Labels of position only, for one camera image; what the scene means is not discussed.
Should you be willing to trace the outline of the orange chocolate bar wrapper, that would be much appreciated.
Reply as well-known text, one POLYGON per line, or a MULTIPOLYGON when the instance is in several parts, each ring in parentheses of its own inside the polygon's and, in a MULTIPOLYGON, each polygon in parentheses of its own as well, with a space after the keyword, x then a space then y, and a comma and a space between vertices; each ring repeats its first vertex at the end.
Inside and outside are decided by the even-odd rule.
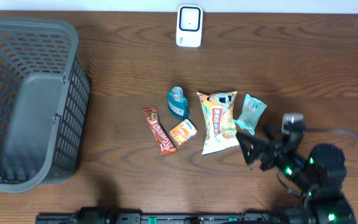
POLYGON ((158 110, 156 107, 143 108, 143 114, 145 115, 150 129, 152 130, 156 141, 160 147, 160 154, 167 155, 177 151, 170 138, 167 136, 163 127, 160 124, 158 110))

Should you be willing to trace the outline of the orange tissue pack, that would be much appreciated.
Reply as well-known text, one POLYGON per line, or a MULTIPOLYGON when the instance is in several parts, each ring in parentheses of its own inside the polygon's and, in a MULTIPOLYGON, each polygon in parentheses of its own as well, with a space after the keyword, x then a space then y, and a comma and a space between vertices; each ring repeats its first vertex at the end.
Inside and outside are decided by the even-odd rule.
POLYGON ((189 120, 185 119, 180 124, 170 130, 170 135, 173 140, 181 146, 198 132, 195 125, 189 120))

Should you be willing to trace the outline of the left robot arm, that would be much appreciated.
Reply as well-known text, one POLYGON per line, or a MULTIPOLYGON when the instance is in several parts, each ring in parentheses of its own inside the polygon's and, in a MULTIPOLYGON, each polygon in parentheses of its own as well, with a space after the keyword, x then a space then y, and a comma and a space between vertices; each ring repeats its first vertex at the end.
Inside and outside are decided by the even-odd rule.
POLYGON ((110 224, 110 213, 106 208, 82 207, 77 216, 77 224, 110 224))

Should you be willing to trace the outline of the teal wet wipes pack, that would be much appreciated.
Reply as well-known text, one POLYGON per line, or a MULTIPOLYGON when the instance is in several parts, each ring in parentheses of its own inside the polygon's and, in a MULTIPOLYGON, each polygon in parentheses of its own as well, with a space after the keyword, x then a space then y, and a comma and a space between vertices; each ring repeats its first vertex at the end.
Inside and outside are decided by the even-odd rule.
POLYGON ((241 129, 247 130, 251 135, 255 134, 255 128, 267 105, 257 98, 246 94, 240 116, 234 120, 241 129))

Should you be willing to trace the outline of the yellow snack chip bag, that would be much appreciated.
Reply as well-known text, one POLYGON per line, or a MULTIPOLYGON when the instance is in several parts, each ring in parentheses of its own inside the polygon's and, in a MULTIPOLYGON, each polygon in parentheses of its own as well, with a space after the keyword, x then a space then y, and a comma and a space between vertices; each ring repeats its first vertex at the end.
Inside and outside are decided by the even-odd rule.
POLYGON ((207 95, 197 92, 206 125, 202 155, 215 154, 239 146, 233 111, 237 92, 207 95))

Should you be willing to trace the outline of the blue mouthwash bottle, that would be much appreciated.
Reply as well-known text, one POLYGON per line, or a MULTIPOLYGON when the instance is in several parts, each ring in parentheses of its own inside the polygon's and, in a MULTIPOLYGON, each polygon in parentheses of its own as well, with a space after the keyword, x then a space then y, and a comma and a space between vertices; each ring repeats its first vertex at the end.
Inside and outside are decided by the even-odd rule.
POLYGON ((183 89, 173 87, 167 94, 168 109, 178 119, 184 120, 189 116, 188 99, 184 96, 183 89))

